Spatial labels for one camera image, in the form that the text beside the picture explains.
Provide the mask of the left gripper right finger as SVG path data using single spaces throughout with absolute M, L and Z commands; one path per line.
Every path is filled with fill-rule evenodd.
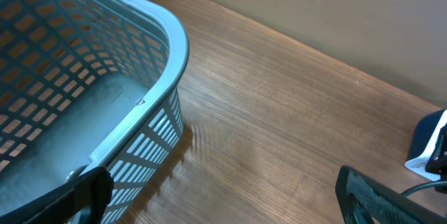
M 419 184 L 397 193 L 354 168 L 340 168 L 335 193 L 345 223 L 437 223 L 446 218 L 408 199 L 426 188 L 443 192 L 446 181 Z

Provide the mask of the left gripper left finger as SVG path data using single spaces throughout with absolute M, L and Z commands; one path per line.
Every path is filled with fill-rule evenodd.
M 104 167 L 96 167 L 38 199 L 1 217 L 7 224 L 100 224 L 112 199 L 114 180 Z

